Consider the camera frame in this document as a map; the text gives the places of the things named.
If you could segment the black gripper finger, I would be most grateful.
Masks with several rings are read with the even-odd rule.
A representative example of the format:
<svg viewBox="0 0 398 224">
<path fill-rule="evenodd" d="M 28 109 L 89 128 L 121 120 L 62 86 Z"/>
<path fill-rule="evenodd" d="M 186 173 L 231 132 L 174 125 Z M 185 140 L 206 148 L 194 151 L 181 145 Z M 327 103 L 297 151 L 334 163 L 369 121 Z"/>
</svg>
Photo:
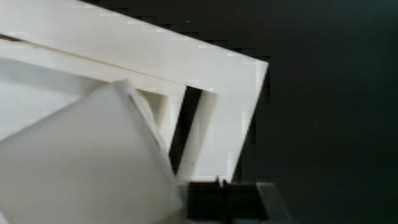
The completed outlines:
<svg viewBox="0 0 398 224">
<path fill-rule="evenodd" d="M 270 182 L 190 182 L 185 197 L 186 224 L 293 224 Z"/>
</svg>

